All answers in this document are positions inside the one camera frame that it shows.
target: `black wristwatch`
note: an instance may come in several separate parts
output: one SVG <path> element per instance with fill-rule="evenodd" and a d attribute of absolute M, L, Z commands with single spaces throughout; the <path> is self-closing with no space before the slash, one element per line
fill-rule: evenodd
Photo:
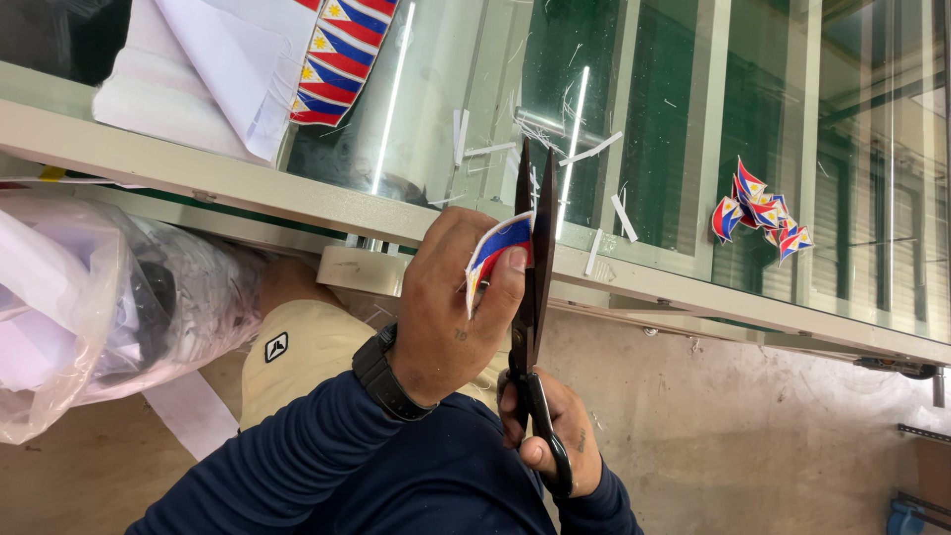
<path fill-rule="evenodd" d="M 396 340 L 397 324 L 394 322 L 357 349 L 354 353 L 354 373 L 366 393 L 384 412 L 404 422 L 415 422 L 433 412 L 439 404 L 421 406 L 406 395 L 399 385 L 390 363 L 386 362 L 386 352 Z"/>

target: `khaki pants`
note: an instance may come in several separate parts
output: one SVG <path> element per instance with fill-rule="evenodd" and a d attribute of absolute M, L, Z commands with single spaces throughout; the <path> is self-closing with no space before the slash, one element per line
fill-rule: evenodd
<path fill-rule="evenodd" d="M 322 381 L 350 369 L 354 353 L 374 334 L 362 321 L 321 301 L 291 301 L 272 310 L 244 361 L 241 429 L 256 426 Z M 457 392 L 497 414 L 495 381 L 507 366 L 504 347 Z"/>

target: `blue object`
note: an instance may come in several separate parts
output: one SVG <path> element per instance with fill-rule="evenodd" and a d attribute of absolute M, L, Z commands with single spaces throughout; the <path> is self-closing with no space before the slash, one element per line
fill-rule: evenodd
<path fill-rule="evenodd" d="M 454 393 L 397 422 L 346 371 L 224 443 L 126 533 L 554 535 L 541 493 L 482 403 Z M 643 535 L 606 466 L 593 494 L 554 503 L 562 533 Z"/>
<path fill-rule="evenodd" d="M 892 500 L 892 515 L 885 525 L 887 535 L 919 535 L 924 530 L 924 521 L 911 516 L 912 511 L 924 513 L 924 509 Z"/>

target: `person's left hand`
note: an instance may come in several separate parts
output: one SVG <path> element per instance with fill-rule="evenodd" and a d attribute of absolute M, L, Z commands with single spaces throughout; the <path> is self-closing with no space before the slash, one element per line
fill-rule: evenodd
<path fill-rule="evenodd" d="M 525 291 L 528 251 L 505 250 L 472 319 L 465 269 L 482 236 L 498 222 L 474 210 L 446 208 L 406 268 L 397 342 L 388 355 L 403 390 L 423 406 L 471 381 L 492 360 Z"/>
<path fill-rule="evenodd" d="M 594 429 L 585 404 L 574 390 L 562 385 L 551 374 L 540 367 L 534 372 L 541 378 L 545 389 L 548 411 L 552 416 L 552 427 L 561 439 L 572 463 L 572 498 L 587 496 L 601 483 L 601 454 L 594 441 Z M 525 442 L 525 429 L 518 422 L 515 409 L 518 407 L 518 392 L 513 383 L 505 385 L 505 391 L 498 402 L 498 416 L 502 420 L 502 445 L 508 449 L 521 446 L 518 455 L 525 466 L 541 472 L 554 480 L 557 472 L 554 457 L 548 443 L 541 437 L 529 437 Z"/>

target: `logo patch on pants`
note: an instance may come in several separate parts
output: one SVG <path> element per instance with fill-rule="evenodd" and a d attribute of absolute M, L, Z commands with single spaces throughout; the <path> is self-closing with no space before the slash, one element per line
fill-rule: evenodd
<path fill-rule="evenodd" d="M 272 338 L 267 344 L 264 344 L 264 363 L 267 364 L 280 357 L 287 350 L 287 332 Z"/>

